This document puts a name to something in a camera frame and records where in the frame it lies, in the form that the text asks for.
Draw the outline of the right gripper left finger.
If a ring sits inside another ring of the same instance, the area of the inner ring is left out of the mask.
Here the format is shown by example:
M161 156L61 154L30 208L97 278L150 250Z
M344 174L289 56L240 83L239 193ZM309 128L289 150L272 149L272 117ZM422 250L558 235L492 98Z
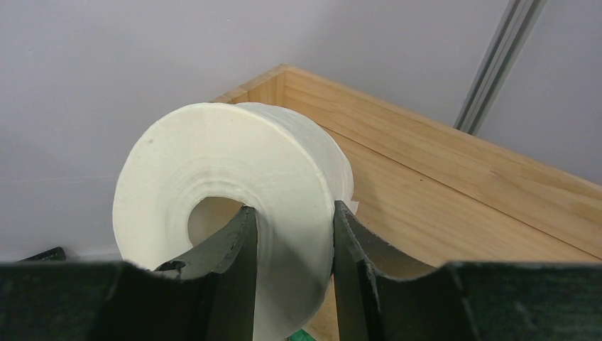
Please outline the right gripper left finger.
M256 211L149 271L127 261L1 265L2 340L251 340Z

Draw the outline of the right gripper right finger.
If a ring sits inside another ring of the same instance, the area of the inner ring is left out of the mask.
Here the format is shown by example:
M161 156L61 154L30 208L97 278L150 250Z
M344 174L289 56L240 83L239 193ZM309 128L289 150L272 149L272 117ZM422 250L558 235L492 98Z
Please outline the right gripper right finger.
M600 340L601 265L449 261L430 266L334 211L341 340Z

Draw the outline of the brown-topped green paper roll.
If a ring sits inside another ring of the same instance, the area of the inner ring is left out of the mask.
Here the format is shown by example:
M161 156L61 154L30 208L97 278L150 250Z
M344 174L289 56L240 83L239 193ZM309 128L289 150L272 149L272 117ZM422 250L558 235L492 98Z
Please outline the brown-topped green paper roll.
M316 341L316 339L311 336L307 331L301 329L294 332L291 336L289 336L287 341Z

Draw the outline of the white roll front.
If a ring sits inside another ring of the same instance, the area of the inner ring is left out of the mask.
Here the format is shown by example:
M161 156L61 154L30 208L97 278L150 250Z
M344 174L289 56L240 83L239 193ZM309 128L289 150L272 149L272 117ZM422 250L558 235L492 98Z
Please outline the white roll front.
M209 197L255 208L253 337L282 340L320 309L337 200L353 205L348 158L318 124L257 102L199 103L152 124L119 174L112 224L123 259L146 269L192 248L191 212Z

